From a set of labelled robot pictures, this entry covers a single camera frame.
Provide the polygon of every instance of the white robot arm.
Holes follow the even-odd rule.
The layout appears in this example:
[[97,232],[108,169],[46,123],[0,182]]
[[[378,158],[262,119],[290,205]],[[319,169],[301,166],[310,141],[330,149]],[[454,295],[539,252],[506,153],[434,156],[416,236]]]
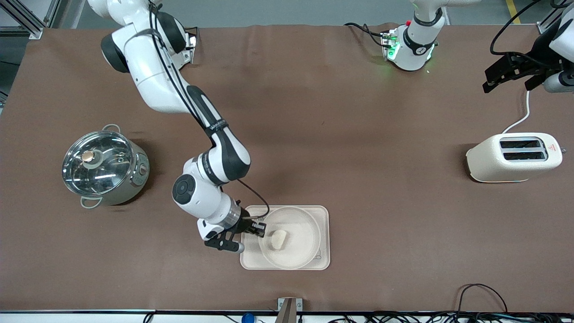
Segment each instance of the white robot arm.
[[220,187],[244,177],[249,153],[228,123],[198,87],[188,84],[179,69],[189,62],[189,35],[174,17],[155,10],[161,0],[88,0],[100,16],[123,25],[102,39],[102,53],[120,72],[129,72],[141,97],[163,113],[189,113],[210,138],[212,147],[185,163],[173,185],[173,200],[199,218],[197,227],[205,244],[219,250],[242,252],[232,240],[239,232],[263,236],[265,224],[249,218],[245,209]]
[[482,85],[489,93],[510,80],[531,76],[524,84],[533,90],[540,84],[550,93],[574,92],[574,3],[559,20],[538,36],[526,53],[501,52],[502,57],[487,68]]
[[480,0],[410,0],[414,17],[410,25],[389,31],[389,49],[385,56],[398,68],[416,71],[431,58],[436,36],[445,24],[442,7],[473,5]]

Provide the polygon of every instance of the lid knob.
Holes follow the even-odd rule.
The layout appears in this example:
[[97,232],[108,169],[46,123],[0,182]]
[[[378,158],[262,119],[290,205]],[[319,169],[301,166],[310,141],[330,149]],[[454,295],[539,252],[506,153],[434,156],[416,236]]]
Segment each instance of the lid knob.
[[94,160],[94,158],[96,158],[96,154],[91,150],[84,152],[82,154],[82,161],[84,161],[85,163],[91,162],[92,160]]

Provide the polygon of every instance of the beige tray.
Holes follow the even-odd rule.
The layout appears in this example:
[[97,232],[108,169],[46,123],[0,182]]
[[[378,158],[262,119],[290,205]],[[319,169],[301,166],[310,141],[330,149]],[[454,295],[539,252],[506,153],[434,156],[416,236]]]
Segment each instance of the beige tray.
[[[269,207],[272,212],[285,206],[295,206],[307,211],[317,221],[321,236],[319,251],[315,258],[307,265],[296,270],[323,270],[329,267],[331,263],[331,249],[329,247],[329,212],[327,209],[320,205],[272,205]],[[250,205],[246,210],[251,216],[258,216],[265,213],[267,207],[265,205]],[[265,222],[265,217],[256,221]],[[245,246],[245,250],[239,256],[241,266],[248,270],[282,270],[263,257],[258,239],[253,234],[241,234],[241,242]]]

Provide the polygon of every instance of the black cable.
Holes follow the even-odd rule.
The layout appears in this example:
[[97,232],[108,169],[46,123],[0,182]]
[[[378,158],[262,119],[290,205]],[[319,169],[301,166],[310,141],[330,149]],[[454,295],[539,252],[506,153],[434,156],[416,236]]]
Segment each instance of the black cable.
[[392,317],[386,317],[385,320],[383,321],[382,318],[379,319],[379,323],[387,323],[388,321],[392,320]]
[[151,321],[152,321],[152,318],[153,318],[153,315],[154,315],[155,313],[156,313],[156,311],[153,311],[153,312],[150,312],[150,313],[146,314],[146,315],[144,316],[144,319],[143,319],[144,321],[143,321],[143,323],[149,323],[149,322],[151,322]]
[[336,323],[336,322],[342,322],[342,323],[357,323],[357,321],[350,319],[348,316],[343,315],[343,318],[336,318],[334,320],[330,320],[328,323]]
[[523,323],[532,323],[532,322],[540,322],[540,323],[544,323],[544,320],[540,320],[538,318],[535,318],[535,321],[532,320],[524,320],[518,317],[512,317],[512,316],[500,316],[501,319],[504,320],[509,320],[509,321],[516,321],[516,322],[523,322]]
[[378,40],[375,39],[375,36],[381,37],[382,38],[382,33],[388,32],[388,30],[384,30],[380,33],[374,33],[369,29],[369,26],[367,26],[367,24],[363,24],[363,26],[359,26],[358,24],[354,23],[354,22],[348,22],[346,24],[344,24],[344,26],[352,26],[352,27],[357,27],[359,28],[362,32],[369,34],[369,36],[371,37],[371,39],[375,42],[375,44],[384,47],[384,48],[391,48],[391,46],[389,45],[385,45],[385,44],[381,44]]
[[364,318],[366,320],[364,323],[381,323],[381,321],[374,316],[364,316]]
[[20,64],[18,64],[18,63],[12,63],[12,62],[10,62],[10,61],[5,61],[5,60],[0,60],[0,63],[20,66]]
[[403,312],[375,311],[375,312],[373,312],[373,315],[387,317],[388,320],[395,319],[395,320],[399,321],[400,323],[412,323],[406,317],[406,316],[410,316],[411,318],[414,319],[415,323],[421,323],[417,318],[413,317],[411,314],[409,314],[407,312],[403,313]]
[[505,313],[508,313],[508,306],[506,306],[506,302],[504,301],[504,298],[502,298],[502,296],[501,296],[496,290],[494,290],[494,288],[492,288],[492,287],[490,287],[490,286],[488,286],[488,285],[485,285],[485,284],[469,284],[467,287],[465,287],[465,288],[463,289],[463,291],[460,293],[459,308],[457,309],[457,313],[460,313],[460,308],[462,307],[462,304],[463,304],[464,293],[465,293],[469,288],[472,288],[472,287],[475,287],[475,286],[484,287],[484,288],[487,288],[487,289],[493,291],[494,294],[496,294],[496,295],[498,296],[498,298],[500,298],[500,300],[502,301],[502,305],[504,305],[504,312],[505,312]]
[[508,22],[498,31],[498,33],[496,34],[496,36],[494,36],[494,38],[492,39],[492,42],[490,43],[490,53],[492,55],[499,55],[499,56],[503,56],[506,54],[514,54],[516,56],[520,56],[523,57],[525,59],[528,59],[530,61],[532,61],[533,63],[536,63],[538,65],[541,65],[543,67],[546,68],[552,68],[552,66],[543,63],[535,58],[530,57],[527,54],[524,53],[520,53],[520,52],[497,52],[494,50],[494,44],[496,43],[496,41],[498,40],[498,38],[502,35],[502,33],[506,30],[506,28],[508,28],[508,26],[510,26],[510,24],[512,24],[512,22],[518,18],[522,13],[524,13],[525,11],[527,11],[528,9],[530,9],[532,6],[534,6],[535,4],[539,3],[542,0],[533,0],[531,3],[529,3],[528,5],[526,5],[524,8],[522,8],[519,12],[517,12],[510,20],[508,20]]
[[435,314],[433,314],[433,315],[431,315],[431,316],[429,317],[429,319],[426,321],[426,323],[440,322],[440,320],[442,320],[442,318],[440,318],[440,317],[443,316],[443,315],[445,315],[445,314],[448,314],[448,313],[451,313],[451,312],[438,312],[438,313],[435,313]]
[[[155,29],[156,29],[158,32],[159,32],[159,30],[157,29],[157,12],[161,9],[162,6],[163,6],[163,4],[159,5],[159,7],[157,7],[157,10],[156,10],[156,26],[155,26]],[[187,91],[184,89],[183,82],[181,81],[181,78],[179,77],[179,74],[177,73],[177,69],[176,69],[176,66],[173,64],[173,61],[171,62],[171,67],[172,67],[172,69],[174,70],[174,73],[176,74],[176,78],[177,78],[177,81],[178,81],[178,83],[179,83],[179,85],[180,85],[180,87],[181,87],[181,91],[182,91],[183,94],[185,95],[185,98],[188,100],[188,102],[191,103],[191,102],[192,102],[192,101],[191,101],[191,98],[189,97]],[[199,122],[199,125],[200,125],[203,129],[205,129],[206,126],[204,126],[203,123],[200,122],[200,120],[199,120],[199,114],[198,114],[197,112],[196,112],[196,115],[198,115],[198,117],[196,118],[196,121]]]
[[572,3],[564,3],[562,5],[557,5],[556,4],[556,0],[550,0],[550,5],[552,6],[552,8],[554,9],[564,9],[566,7],[568,7],[569,5],[571,5]]
[[237,181],[239,183],[241,183],[243,186],[247,187],[248,190],[250,190],[251,192],[253,192],[253,194],[255,194],[264,204],[265,206],[267,206],[267,212],[263,213],[263,215],[261,216],[256,216],[256,217],[249,217],[252,220],[256,220],[256,219],[260,219],[266,215],[269,214],[269,212],[271,211],[271,208],[269,207],[269,203],[267,203],[267,201],[259,194],[257,193],[257,191],[255,191],[254,189],[252,189],[249,185],[247,185],[244,181],[242,181],[241,179],[237,179]]
[[[164,61],[163,56],[161,56],[160,48],[159,48],[159,46],[157,45],[157,40],[156,40],[156,38],[159,38],[159,40],[161,41],[160,32],[159,32],[159,30],[157,29],[157,12],[158,12],[158,10],[161,8],[162,4],[160,4],[159,6],[156,6],[152,1],[150,1],[150,2],[149,2],[149,6],[150,6],[150,8],[149,8],[149,28],[157,33],[157,34],[152,34],[152,39],[153,39],[153,45],[154,45],[155,48],[156,48],[157,55],[158,55],[159,58],[160,58],[161,65],[163,66],[164,71],[166,72],[166,74],[168,74],[169,81],[170,81],[171,84],[173,85],[174,89],[176,90],[177,95],[180,97],[180,99],[181,99],[181,101],[183,102],[183,104],[185,105],[185,107],[189,110],[189,113],[193,116],[193,118],[197,121],[197,123],[199,123],[199,125],[200,125],[203,129],[205,129],[205,127],[203,126],[203,123],[201,123],[201,121],[199,120],[199,115],[197,115],[196,113],[194,113],[195,111],[192,110],[192,108],[189,106],[188,101],[186,101],[185,98],[183,97],[183,95],[181,95],[181,92],[180,92],[179,88],[177,87],[176,82],[173,80],[172,74],[169,72],[168,66],[165,64],[165,61]],[[155,28],[154,28],[153,23],[152,23],[152,13],[153,13],[154,11],[156,12],[156,27],[155,27]]]
[[230,319],[231,321],[234,321],[235,323],[239,323],[238,321],[235,321],[234,319],[232,319],[231,317],[224,315],[225,317],[227,317],[228,319]]

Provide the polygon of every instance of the toaster power cord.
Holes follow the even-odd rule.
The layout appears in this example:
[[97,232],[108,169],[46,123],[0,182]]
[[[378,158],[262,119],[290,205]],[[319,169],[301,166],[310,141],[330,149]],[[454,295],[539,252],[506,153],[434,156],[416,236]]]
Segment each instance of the toaster power cord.
[[514,126],[520,124],[522,121],[526,120],[530,116],[530,91],[526,91],[526,114],[522,119],[518,120],[517,122],[508,126],[508,128],[504,129],[502,133],[507,133],[508,130],[512,129]]

